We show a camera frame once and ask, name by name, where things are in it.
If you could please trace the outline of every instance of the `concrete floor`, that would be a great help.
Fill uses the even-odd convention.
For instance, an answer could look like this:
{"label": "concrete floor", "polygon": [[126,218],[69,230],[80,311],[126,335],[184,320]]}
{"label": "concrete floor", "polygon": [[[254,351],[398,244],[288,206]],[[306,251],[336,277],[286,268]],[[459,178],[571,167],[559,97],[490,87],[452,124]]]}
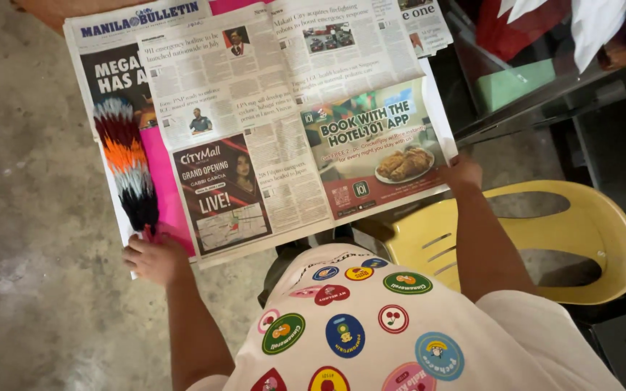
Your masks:
{"label": "concrete floor", "polygon": [[[487,188],[561,177],[547,133],[482,143],[474,155]],[[129,280],[121,247],[65,41],[0,1],[0,390],[170,388],[163,292]],[[234,353],[274,255],[196,272]],[[535,280],[546,258],[529,260]]]}

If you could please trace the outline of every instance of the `colorful feather duster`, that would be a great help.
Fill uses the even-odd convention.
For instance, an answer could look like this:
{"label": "colorful feather duster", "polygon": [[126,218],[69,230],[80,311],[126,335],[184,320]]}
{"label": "colorful feather duster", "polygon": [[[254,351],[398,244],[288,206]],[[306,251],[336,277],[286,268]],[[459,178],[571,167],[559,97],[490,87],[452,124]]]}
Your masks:
{"label": "colorful feather duster", "polygon": [[93,118],[122,208],[132,228],[151,241],[156,234],[159,206],[132,105],[109,98],[95,105]]}

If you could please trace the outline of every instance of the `pompompurin patch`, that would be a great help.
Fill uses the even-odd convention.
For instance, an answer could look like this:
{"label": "pompompurin patch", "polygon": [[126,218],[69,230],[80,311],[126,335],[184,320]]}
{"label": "pompompurin patch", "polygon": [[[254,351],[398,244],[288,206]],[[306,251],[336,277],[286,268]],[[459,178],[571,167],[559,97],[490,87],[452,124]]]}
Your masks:
{"label": "pompompurin patch", "polygon": [[274,323],[275,320],[279,317],[279,311],[273,309],[267,310],[266,313],[260,316],[260,322],[257,323],[257,331],[260,334],[264,334],[267,332],[267,329],[270,325]]}
{"label": "pompompurin patch", "polygon": [[366,342],[361,323],[349,314],[338,314],[327,321],[325,338],[335,354],[342,358],[356,357]]}
{"label": "pompompurin patch", "polygon": [[399,334],[410,325],[410,316],[403,307],[391,304],[380,309],[378,323],[388,333]]}
{"label": "pompompurin patch", "polygon": [[273,355],[287,350],[301,338],[306,320],[296,313],[284,314],[275,320],[262,338],[262,351]]}
{"label": "pompompurin patch", "polygon": [[380,391],[397,390],[434,391],[436,379],[426,374],[416,362],[406,362],[395,368],[380,388]]}
{"label": "pompompurin patch", "polygon": [[321,367],[313,374],[308,391],[349,391],[349,382],[335,367]]}
{"label": "pompompurin patch", "polygon": [[363,281],[373,275],[373,268],[354,266],[344,272],[344,276],[352,281]]}
{"label": "pompompurin patch", "polygon": [[338,273],[339,268],[337,266],[325,266],[322,269],[318,269],[318,271],[313,274],[313,279],[316,281],[327,280],[328,278],[335,277]]}
{"label": "pompompurin patch", "polygon": [[287,385],[284,384],[277,369],[272,368],[255,382],[250,391],[287,391]]}
{"label": "pompompurin patch", "polygon": [[410,271],[389,274],[383,279],[383,285],[399,294],[422,294],[434,288],[428,278]]}
{"label": "pompompurin patch", "polygon": [[323,285],[313,285],[312,287],[301,288],[291,292],[289,296],[298,298],[315,297],[315,295],[322,287]]}
{"label": "pompompurin patch", "polygon": [[341,285],[326,285],[318,290],[315,295],[315,303],[318,306],[326,306],[336,300],[346,300],[349,298],[349,289]]}
{"label": "pompompurin patch", "polygon": [[388,262],[386,260],[381,260],[380,258],[371,258],[370,260],[362,262],[361,266],[379,269],[381,267],[388,266]]}
{"label": "pompompurin patch", "polygon": [[424,371],[438,380],[456,380],[465,368],[465,357],[453,338],[444,333],[424,333],[414,344],[414,355]]}

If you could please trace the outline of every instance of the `person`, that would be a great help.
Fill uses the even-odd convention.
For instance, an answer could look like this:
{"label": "person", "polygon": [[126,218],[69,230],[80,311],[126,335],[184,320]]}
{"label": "person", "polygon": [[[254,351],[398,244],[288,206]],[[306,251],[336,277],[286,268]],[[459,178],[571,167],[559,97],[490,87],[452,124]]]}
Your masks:
{"label": "person", "polygon": [[538,296],[479,165],[457,156],[438,172],[457,203],[461,292],[349,236],[279,247],[235,361],[184,250],[130,238],[126,263],[166,288],[173,389],[622,391],[566,310]]}
{"label": "person", "polygon": [[192,129],[193,135],[212,130],[212,121],[210,121],[207,117],[202,117],[201,110],[194,109],[192,114],[195,115],[195,119],[190,122],[190,129]]}
{"label": "person", "polygon": [[248,155],[239,155],[236,163],[236,185],[241,189],[252,193],[255,186],[250,180],[250,157]]}
{"label": "person", "polygon": [[246,52],[250,52],[250,45],[243,42],[243,37],[238,29],[231,31],[229,40],[231,41],[231,54],[235,57],[243,56]]}

